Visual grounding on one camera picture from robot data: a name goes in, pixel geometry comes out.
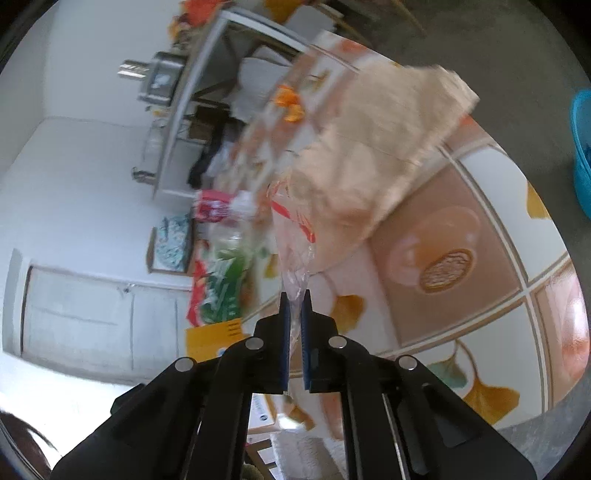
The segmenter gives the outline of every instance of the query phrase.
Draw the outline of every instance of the concrete floor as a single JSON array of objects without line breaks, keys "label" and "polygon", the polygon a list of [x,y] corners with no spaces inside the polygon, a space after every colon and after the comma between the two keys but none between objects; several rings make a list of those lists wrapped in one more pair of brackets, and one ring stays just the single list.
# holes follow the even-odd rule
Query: concrete floor
[{"label": "concrete floor", "polygon": [[[591,220],[572,186],[570,104],[591,86],[550,21],[527,0],[407,0],[427,30],[394,7],[380,20],[348,15],[372,48],[402,64],[455,70],[480,96],[473,117],[503,146],[539,192],[573,259],[591,306]],[[562,457],[591,408],[591,369],[547,414],[503,431],[539,478]]]}]

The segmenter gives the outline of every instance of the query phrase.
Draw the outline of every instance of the yellow leaf print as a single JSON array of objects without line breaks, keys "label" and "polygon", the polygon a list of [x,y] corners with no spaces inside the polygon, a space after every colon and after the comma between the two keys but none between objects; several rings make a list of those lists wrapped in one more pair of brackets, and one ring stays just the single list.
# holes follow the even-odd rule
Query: yellow leaf print
[{"label": "yellow leaf print", "polygon": [[519,404],[519,392],[508,387],[490,387],[475,377],[464,401],[490,425],[494,425]]},{"label": "yellow leaf print", "polygon": [[538,192],[534,190],[531,183],[527,183],[527,214],[531,219],[544,219],[550,218],[550,214],[542,199],[538,195]]},{"label": "yellow leaf print", "polygon": [[279,255],[272,254],[269,257],[269,261],[267,263],[267,266],[265,267],[265,273],[264,273],[265,278],[275,278],[275,277],[279,276],[279,272],[277,270],[278,262],[279,262]]},{"label": "yellow leaf print", "polygon": [[337,296],[330,316],[335,319],[339,333],[353,330],[365,310],[365,300],[359,295]]}]

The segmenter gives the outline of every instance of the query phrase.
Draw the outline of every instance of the metal rivet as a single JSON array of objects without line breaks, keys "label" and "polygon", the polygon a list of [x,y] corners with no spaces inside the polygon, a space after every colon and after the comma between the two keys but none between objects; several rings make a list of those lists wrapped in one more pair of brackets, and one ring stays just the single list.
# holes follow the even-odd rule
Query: metal rivet
[{"label": "metal rivet", "polygon": [[341,337],[340,335],[336,335],[329,338],[329,345],[332,348],[343,348],[345,345],[347,345],[347,339],[345,337]]},{"label": "metal rivet", "polygon": [[246,348],[248,348],[249,350],[259,350],[262,348],[264,344],[265,342],[262,341],[262,338],[250,337],[246,341]]},{"label": "metal rivet", "polygon": [[193,365],[194,365],[193,360],[191,360],[190,358],[187,358],[187,357],[179,358],[174,363],[174,367],[179,372],[188,372],[189,370],[191,370],[193,368]]},{"label": "metal rivet", "polygon": [[417,360],[410,355],[404,355],[398,359],[398,365],[405,370],[414,370],[417,367]]}]

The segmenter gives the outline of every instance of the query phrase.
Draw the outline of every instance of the blue patterned cloth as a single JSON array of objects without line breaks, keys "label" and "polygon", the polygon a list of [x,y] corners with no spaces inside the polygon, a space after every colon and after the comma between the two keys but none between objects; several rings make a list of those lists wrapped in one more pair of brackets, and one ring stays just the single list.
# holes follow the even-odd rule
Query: blue patterned cloth
[{"label": "blue patterned cloth", "polygon": [[156,234],[158,260],[176,272],[184,272],[191,252],[189,215],[164,217]]}]

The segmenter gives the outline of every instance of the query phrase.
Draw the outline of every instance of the table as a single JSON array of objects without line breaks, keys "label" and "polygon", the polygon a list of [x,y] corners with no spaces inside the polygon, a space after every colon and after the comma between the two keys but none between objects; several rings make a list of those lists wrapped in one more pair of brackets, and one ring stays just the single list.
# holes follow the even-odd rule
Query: table
[{"label": "table", "polygon": [[[301,96],[304,120],[285,122],[269,102],[218,187],[250,190],[263,204],[271,180],[338,115],[370,61],[390,60],[321,35],[284,79]],[[262,230],[247,328],[274,311],[280,288],[270,223]],[[364,245],[309,287],[314,309],[335,317],[341,333],[386,358],[415,355],[497,429],[553,408],[587,365],[583,296],[560,234],[519,168],[470,117]],[[300,376],[292,364],[292,380]],[[328,417],[319,436],[330,431]]]}]

